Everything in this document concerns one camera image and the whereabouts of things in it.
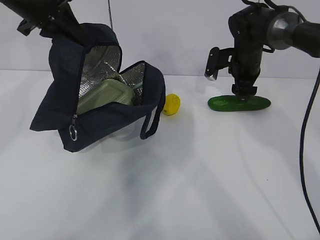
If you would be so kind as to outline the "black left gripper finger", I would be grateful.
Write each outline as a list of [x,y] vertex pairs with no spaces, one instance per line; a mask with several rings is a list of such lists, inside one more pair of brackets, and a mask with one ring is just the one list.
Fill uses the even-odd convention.
[[71,9],[59,9],[43,24],[40,36],[53,38],[57,34],[67,36],[78,44],[85,44],[85,30],[77,21]]

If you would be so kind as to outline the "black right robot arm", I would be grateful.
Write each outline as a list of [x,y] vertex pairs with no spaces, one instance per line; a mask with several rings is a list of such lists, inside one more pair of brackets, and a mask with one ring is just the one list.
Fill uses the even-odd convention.
[[228,19],[234,38],[230,73],[232,92],[240,101],[257,93],[263,52],[294,47],[313,58],[320,56],[320,25],[307,21],[292,6],[246,1],[247,7]]

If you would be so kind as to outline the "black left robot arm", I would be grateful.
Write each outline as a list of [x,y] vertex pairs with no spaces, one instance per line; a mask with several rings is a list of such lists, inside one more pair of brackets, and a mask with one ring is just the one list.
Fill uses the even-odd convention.
[[17,30],[28,36],[35,28],[40,35],[54,38],[64,35],[87,46],[89,37],[77,21],[68,0],[1,0],[4,6],[23,18]]

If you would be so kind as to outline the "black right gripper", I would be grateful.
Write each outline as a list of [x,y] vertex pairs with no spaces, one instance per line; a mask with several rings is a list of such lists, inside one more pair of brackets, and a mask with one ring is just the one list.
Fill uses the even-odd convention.
[[263,45],[256,42],[235,42],[229,72],[234,78],[231,87],[241,103],[247,103],[257,93],[254,86],[261,72]]

